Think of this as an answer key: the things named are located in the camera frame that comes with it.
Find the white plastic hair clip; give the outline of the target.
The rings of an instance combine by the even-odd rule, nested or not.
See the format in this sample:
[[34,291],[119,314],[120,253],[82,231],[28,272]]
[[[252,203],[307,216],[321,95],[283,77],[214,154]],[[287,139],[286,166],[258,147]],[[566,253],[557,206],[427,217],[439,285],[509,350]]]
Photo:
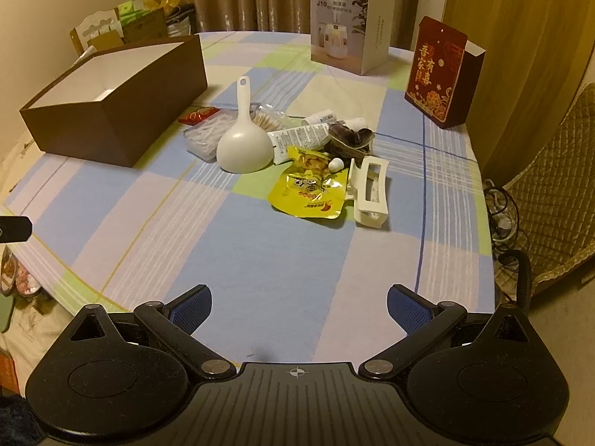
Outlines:
[[381,229],[389,216],[386,192],[388,161],[365,156],[358,165],[351,160],[346,199],[353,203],[353,216],[363,227]]

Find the cotton swab bag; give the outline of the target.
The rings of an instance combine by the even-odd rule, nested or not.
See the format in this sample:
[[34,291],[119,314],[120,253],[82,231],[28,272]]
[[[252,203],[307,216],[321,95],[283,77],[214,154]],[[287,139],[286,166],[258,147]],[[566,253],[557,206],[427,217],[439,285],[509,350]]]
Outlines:
[[253,103],[250,105],[251,120],[266,132],[289,129],[292,120],[284,113],[276,111],[268,104]]

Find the small white bottle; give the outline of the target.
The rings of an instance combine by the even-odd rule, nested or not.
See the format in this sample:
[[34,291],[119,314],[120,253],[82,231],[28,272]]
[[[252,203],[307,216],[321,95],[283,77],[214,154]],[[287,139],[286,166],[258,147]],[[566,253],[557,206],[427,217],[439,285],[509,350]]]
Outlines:
[[304,125],[318,125],[329,123],[336,120],[335,113],[330,109],[325,109],[317,113],[310,114],[309,116],[303,117],[302,123]]

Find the brown cardboard storage box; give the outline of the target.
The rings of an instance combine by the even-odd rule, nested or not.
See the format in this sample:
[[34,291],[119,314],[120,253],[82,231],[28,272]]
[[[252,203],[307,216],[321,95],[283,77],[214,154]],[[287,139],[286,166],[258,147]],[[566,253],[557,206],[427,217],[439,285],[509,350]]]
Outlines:
[[95,52],[20,115],[41,151],[131,167],[207,88],[200,37],[165,38]]

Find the yellow snack pouch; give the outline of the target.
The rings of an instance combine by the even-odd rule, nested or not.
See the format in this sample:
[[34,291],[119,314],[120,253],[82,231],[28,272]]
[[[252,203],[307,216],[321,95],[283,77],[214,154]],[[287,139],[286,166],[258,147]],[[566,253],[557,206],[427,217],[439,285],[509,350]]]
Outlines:
[[329,171],[334,159],[325,153],[289,147],[292,164],[268,194],[275,210],[300,219],[337,219],[344,206],[349,170]]

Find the brown velvet scrunchie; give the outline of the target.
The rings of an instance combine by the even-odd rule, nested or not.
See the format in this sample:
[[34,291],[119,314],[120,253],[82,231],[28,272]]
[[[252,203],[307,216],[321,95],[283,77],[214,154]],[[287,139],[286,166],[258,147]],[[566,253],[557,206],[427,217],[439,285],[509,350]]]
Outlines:
[[342,122],[329,125],[329,139],[324,151],[343,161],[354,159],[360,165],[362,160],[372,154],[372,142],[375,133],[369,128],[353,130]]

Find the white humidifier box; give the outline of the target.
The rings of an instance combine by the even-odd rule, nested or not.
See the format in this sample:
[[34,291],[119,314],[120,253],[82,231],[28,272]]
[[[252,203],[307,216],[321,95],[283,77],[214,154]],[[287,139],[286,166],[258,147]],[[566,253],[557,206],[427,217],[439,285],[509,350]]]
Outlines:
[[356,75],[388,58],[394,0],[311,0],[311,60]]

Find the stacked white bowls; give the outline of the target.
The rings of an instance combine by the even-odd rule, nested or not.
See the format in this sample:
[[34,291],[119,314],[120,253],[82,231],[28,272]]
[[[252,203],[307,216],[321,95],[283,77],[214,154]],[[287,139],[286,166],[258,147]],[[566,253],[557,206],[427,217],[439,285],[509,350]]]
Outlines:
[[196,10],[193,4],[178,6],[166,18],[168,37],[189,36],[196,32]]

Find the green tissue packs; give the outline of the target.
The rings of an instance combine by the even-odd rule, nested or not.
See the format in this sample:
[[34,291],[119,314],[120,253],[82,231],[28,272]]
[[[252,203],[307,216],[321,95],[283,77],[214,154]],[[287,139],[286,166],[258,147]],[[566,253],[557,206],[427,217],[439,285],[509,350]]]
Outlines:
[[117,6],[119,21],[125,25],[159,9],[155,0],[127,0]]

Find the red gift box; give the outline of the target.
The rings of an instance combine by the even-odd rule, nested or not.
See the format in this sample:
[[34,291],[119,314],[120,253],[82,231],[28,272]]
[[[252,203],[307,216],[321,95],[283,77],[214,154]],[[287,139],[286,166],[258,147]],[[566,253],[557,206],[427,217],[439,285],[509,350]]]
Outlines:
[[442,129],[466,122],[485,57],[485,49],[466,34],[426,16],[404,99]]

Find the red candy packet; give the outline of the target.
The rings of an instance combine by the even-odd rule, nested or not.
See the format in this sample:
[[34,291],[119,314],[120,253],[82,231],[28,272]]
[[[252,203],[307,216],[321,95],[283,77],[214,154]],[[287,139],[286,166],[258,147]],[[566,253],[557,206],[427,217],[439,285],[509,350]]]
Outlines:
[[199,125],[217,114],[219,111],[220,109],[216,107],[200,107],[192,110],[190,113],[187,113],[186,116],[178,118],[177,122],[191,126]]

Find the white cream tube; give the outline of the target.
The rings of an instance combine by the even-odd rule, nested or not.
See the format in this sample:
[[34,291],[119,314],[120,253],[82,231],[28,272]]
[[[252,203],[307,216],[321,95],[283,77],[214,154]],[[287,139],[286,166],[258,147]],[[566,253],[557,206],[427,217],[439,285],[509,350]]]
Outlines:
[[290,160],[290,146],[306,150],[319,150],[327,144],[330,138],[329,125],[326,123],[268,132],[267,136],[272,143],[272,162],[275,165]]

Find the white rice paddle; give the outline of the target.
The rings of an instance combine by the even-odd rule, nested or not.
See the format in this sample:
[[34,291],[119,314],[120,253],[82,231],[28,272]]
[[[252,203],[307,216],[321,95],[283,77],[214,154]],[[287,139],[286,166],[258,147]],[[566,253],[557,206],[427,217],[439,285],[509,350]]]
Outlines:
[[269,165],[273,147],[267,133],[251,119],[251,89],[247,75],[238,78],[236,91],[237,119],[219,140],[217,163],[224,171],[245,174]]

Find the brown cardboard boxes pile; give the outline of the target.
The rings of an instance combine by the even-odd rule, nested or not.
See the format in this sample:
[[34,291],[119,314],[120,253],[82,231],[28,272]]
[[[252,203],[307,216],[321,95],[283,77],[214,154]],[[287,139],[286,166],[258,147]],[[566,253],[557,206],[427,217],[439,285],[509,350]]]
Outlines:
[[115,9],[97,11],[87,16],[70,32],[75,51],[82,56],[90,47],[107,51],[141,41],[154,41],[167,37],[162,9],[141,12],[138,18],[122,23]]

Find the small white cap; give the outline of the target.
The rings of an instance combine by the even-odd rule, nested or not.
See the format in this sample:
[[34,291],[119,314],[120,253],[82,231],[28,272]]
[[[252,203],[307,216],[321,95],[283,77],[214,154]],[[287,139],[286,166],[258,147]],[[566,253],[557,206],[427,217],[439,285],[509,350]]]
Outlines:
[[329,162],[328,168],[331,173],[340,172],[345,167],[344,161],[336,157]]

